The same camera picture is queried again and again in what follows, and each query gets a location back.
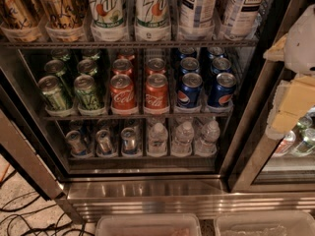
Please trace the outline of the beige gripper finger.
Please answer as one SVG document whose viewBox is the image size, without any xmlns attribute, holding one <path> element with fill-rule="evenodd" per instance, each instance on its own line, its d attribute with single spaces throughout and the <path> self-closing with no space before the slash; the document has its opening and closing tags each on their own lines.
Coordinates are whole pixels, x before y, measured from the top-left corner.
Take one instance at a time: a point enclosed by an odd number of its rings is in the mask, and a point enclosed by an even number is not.
<svg viewBox="0 0 315 236">
<path fill-rule="evenodd" d="M 283 35 L 274 45 L 264 52 L 263 58 L 273 62 L 283 61 L 286 38 L 287 34 Z"/>
<path fill-rule="evenodd" d="M 296 75 L 289 82 L 281 80 L 274 95 L 265 134 L 272 140 L 283 138 L 314 106 L 314 76 Z"/>
</svg>

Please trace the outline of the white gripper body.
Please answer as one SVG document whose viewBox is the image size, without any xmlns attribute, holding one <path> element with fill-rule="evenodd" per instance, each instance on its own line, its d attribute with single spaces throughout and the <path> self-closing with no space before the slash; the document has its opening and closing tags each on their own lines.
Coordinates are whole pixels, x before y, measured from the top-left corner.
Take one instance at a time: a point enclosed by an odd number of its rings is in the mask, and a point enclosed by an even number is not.
<svg viewBox="0 0 315 236">
<path fill-rule="evenodd" d="M 315 4 L 308 6 L 289 29 L 283 51 L 288 69 L 315 74 Z"/>
</svg>

